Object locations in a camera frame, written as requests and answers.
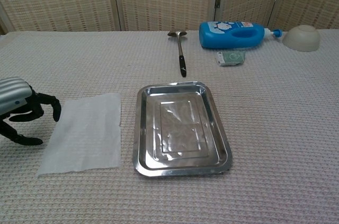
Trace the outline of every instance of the white paper towel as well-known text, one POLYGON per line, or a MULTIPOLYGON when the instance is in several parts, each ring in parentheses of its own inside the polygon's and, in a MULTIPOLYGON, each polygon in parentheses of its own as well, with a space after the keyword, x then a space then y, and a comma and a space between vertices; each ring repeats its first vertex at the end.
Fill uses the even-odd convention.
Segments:
POLYGON ((38 175, 120 166, 120 94, 66 101, 38 175))

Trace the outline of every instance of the metal ladle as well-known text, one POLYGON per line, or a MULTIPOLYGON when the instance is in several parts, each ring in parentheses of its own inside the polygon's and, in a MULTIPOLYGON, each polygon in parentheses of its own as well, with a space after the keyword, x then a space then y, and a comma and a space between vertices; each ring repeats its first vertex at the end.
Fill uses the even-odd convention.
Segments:
POLYGON ((178 40, 178 48, 179 48, 179 64, 180 64, 180 72, 183 77, 186 77, 186 64, 184 54, 181 48, 180 37, 186 35, 185 31, 170 31, 167 35, 170 37, 177 37, 178 40))

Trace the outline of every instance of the tray rim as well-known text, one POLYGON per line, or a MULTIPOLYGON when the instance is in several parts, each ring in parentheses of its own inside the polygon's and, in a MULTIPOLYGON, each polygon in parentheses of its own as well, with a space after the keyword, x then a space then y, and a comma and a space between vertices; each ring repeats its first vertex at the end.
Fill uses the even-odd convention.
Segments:
POLYGON ((136 171, 141 175, 148 177, 159 177, 159 176, 182 176, 182 175, 203 175, 203 174, 214 174, 221 173, 230 169, 232 165, 232 152, 229 146, 224 127, 222 126, 221 119, 215 105, 211 90, 202 82, 199 81, 190 81, 190 82, 180 82, 180 83, 169 83, 169 84, 155 84, 147 85, 141 88, 138 91, 137 95, 137 105, 136 105, 136 119, 135 119, 135 131, 134 131, 134 142, 133 142, 133 165, 136 171), (140 122, 141 122, 141 97, 142 93, 151 87, 165 87, 165 86, 184 86, 184 85, 196 85, 202 86, 207 91, 207 98, 210 103, 210 107, 218 128, 218 131, 221 135, 222 142, 225 147, 227 158, 224 163, 217 167, 205 166, 205 167, 191 167, 191 168, 169 168, 169 169, 147 169, 145 168, 139 160, 140 156, 140 122))

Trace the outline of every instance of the small packet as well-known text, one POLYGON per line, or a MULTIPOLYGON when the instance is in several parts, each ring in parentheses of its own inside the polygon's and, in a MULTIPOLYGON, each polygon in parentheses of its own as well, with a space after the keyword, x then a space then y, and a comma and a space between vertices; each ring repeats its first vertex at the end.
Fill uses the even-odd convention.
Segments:
POLYGON ((234 66, 243 64, 245 61, 245 51, 220 51, 216 53, 216 60, 220 66, 234 66))

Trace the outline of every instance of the textured table cover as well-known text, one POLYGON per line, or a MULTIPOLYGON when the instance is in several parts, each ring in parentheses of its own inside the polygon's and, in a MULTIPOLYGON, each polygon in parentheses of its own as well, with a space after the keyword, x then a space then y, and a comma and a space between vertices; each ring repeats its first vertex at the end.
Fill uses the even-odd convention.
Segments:
POLYGON ((188 76, 166 32, 17 32, 0 38, 0 78, 20 76, 66 100, 121 94, 121 167, 36 177, 53 131, 50 106, 0 137, 1 223, 339 223, 339 30, 316 52, 266 41, 219 67, 198 32, 182 41, 188 76), (146 178, 132 165, 137 92, 198 80, 212 91, 233 152, 228 173, 146 178))

